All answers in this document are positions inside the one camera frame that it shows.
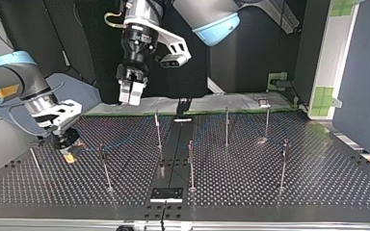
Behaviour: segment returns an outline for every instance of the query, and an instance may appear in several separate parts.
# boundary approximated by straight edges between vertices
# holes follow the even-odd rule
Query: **metal bracket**
[[[151,203],[182,203],[182,188],[152,189]]]
[[[342,108],[342,101],[336,98],[332,99],[332,106],[334,108]]]

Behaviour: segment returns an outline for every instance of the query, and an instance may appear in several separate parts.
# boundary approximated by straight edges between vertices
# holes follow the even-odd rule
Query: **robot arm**
[[[19,97],[21,103],[10,107],[10,116],[13,107],[24,105],[37,125],[52,135],[53,146],[68,155],[68,150],[79,142],[79,134],[71,126],[78,120],[82,106],[73,100],[59,102],[53,91],[28,53],[18,51],[0,57],[0,105]]]
[[[162,67],[181,67],[191,59],[185,39],[160,27],[164,4],[163,0],[121,0],[118,14],[106,13],[104,16],[109,26],[123,29],[124,60],[117,73],[120,102],[140,105],[149,79],[148,58],[155,52],[158,42],[165,44],[171,52],[161,60]],[[108,16],[120,16],[124,10],[122,25],[108,20]]]

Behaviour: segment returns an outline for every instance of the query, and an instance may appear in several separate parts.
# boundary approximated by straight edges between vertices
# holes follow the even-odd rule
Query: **metal table surface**
[[[271,114],[268,140],[262,143],[265,119],[264,114],[231,114],[226,148],[225,115],[194,115],[193,122],[182,124],[160,116],[161,154],[151,116],[85,117],[77,129],[88,150],[75,165],[65,164],[46,145],[35,149],[43,177],[29,153],[0,170],[0,218],[154,220],[167,226],[179,221],[370,223],[365,159],[300,113]],[[281,191],[285,138],[291,157]],[[188,190],[189,140],[195,192]],[[106,191],[98,163],[101,142],[112,154],[113,193]],[[152,189],[164,185],[182,188],[183,202],[150,203]]]
[[[171,117],[160,116],[163,143],[169,136],[171,122]],[[48,143],[35,148],[42,177],[30,152],[2,167],[0,218],[138,220],[148,213],[161,213],[147,208],[149,189],[160,161],[153,116],[85,117],[76,129],[87,150],[75,164],[68,165]],[[107,179],[98,159],[101,143],[106,144],[105,150],[110,154],[112,193],[106,190]]]

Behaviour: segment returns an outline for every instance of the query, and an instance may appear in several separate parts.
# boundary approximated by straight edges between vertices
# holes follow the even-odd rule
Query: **vertical metal post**
[[[226,147],[229,146],[229,109],[226,108]]]
[[[191,166],[191,192],[194,192],[196,188],[195,188],[195,181],[194,181],[194,143],[193,141],[189,141],[188,150],[189,150],[188,162]]]
[[[158,147],[161,150],[162,149],[162,144],[161,144],[160,124],[159,124],[159,120],[158,120],[158,110],[155,112],[155,126],[157,127]]]
[[[267,138],[267,133],[269,130],[269,119],[270,119],[270,105],[267,107],[267,112],[266,112],[266,131],[264,134],[264,137]]]
[[[105,147],[104,143],[101,143],[99,145],[98,154],[99,154],[100,163],[104,167],[104,172],[105,172],[106,178],[107,178],[107,184],[109,186],[107,191],[112,192],[114,189],[113,189],[113,186],[111,185],[110,173],[109,173],[108,168],[107,168],[107,159],[108,159],[108,157],[107,157],[107,154],[104,152],[104,147]]]
[[[288,139],[284,139],[282,155],[283,155],[283,170],[281,171],[281,180],[280,180],[280,190],[281,191],[284,190],[284,175],[285,175],[288,158],[290,156],[290,144],[289,144]]]
[[[107,182],[108,182],[108,185],[109,185],[108,191],[109,192],[112,192],[113,191],[113,186],[111,185],[110,175],[109,175],[109,172],[108,172],[108,169],[107,169],[107,165],[106,164],[104,164],[104,171],[106,172]]]
[[[32,153],[33,160],[35,161],[35,165],[36,165],[36,167],[37,167],[37,168],[38,168],[38,170],[39,170],[39,174],[40,174],[41,180],[43,180],[43,182],[44,182],[43,172],[41,171],[41,167],[40,167],[40,164],[39,164],[38,158],[36,157],[35,150],[34,150],[32,147],[31,147],[31,148],[29,148],[29,150],[30,150],[30,151],[31,151],[31,153]]]

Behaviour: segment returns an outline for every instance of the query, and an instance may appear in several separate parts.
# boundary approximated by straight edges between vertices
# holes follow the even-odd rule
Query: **green tape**
[[[356,0],[332,0],[330,16],[351,15]]]
[[[317,87],[314,92],[311,116],[328,116],[332,106],[332,93],[334,88]]]

